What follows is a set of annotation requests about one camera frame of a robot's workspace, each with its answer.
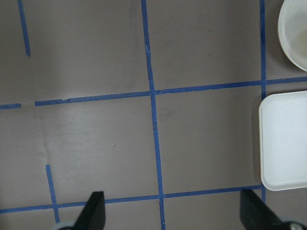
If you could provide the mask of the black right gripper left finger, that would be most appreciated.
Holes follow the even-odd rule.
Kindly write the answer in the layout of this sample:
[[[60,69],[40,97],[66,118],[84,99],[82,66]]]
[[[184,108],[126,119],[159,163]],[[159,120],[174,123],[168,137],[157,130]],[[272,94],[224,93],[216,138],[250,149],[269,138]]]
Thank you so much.
[[[103,230],[106,223],[104,192],[92,192],[76,219],[74,230]]]

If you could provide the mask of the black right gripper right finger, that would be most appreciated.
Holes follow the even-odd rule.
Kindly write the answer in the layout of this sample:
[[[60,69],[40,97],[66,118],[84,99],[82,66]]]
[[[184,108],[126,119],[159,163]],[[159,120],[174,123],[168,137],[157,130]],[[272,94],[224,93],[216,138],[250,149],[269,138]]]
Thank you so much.
[[[240,192],[239,217],[246,230],[283,229],[283,222],[251,189]]]

